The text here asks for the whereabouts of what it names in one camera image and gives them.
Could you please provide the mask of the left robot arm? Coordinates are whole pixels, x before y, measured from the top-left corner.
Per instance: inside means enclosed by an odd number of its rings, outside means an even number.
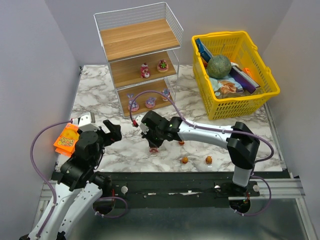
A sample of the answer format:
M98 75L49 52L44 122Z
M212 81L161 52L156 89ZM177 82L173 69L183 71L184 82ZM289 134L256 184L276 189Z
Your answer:
M121 126L108 119L104 132L88 116L80 117L78 139L74 152L56 173L56 185L47 182L52 197L33 230L21 237L23 240L65 240L85 212L105 190L111 189L111 181L96 168L105 148L122 140Z

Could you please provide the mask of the pink bear toy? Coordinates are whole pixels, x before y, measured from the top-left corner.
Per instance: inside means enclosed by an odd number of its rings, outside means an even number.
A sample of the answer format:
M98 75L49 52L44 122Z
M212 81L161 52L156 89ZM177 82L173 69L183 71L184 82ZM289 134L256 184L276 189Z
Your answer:
M143 63L140 67L140 77L145 79L150 77L149 66L146 63Z

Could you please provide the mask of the purple bunny orange cup toy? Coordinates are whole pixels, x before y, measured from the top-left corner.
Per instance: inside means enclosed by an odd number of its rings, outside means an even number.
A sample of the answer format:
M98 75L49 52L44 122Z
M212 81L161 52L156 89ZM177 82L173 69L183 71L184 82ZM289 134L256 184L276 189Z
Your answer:
M168 88L163 89L161 94L161 98L164 102L167 102L171 98L171 92Z

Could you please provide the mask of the pink strawberry cake toy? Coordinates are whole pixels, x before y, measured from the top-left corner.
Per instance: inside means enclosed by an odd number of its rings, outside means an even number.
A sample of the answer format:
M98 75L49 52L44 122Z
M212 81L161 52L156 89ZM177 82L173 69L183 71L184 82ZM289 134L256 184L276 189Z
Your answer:
M167 61L165 59L161 59L158 62L156 68L159 73L165 73L169 70L169 66L168 66Z

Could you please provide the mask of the red white cake toy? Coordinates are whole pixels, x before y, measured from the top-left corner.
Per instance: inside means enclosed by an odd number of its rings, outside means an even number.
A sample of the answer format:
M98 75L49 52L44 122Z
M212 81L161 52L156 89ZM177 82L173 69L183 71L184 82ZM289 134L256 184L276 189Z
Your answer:
M157 147L150 147L150 148L149 148L149 152L150 152L150 153L158 153L159 150L158 150Z

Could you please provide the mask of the orange burger toy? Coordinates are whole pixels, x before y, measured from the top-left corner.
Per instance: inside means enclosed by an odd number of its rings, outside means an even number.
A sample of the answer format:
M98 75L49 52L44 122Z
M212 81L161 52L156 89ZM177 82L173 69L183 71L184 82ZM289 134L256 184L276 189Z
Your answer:
M188 159L188 157L186 157L186 156L181 159L181 163L182 163L182 164L187 164L188 161L189 161L189 159Z

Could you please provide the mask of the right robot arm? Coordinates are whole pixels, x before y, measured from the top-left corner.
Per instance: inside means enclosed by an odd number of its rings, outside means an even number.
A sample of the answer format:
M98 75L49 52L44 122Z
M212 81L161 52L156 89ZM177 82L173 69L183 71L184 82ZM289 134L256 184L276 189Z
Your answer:
M193 122L180 116L167 120L153 110L139 115L135 121L141 129L142 138L148 141L152 151L158 149L164 141L195 141L228 150L234 164L233 184L241 188L247 187L260 140L254 137L244 123L215 126Z

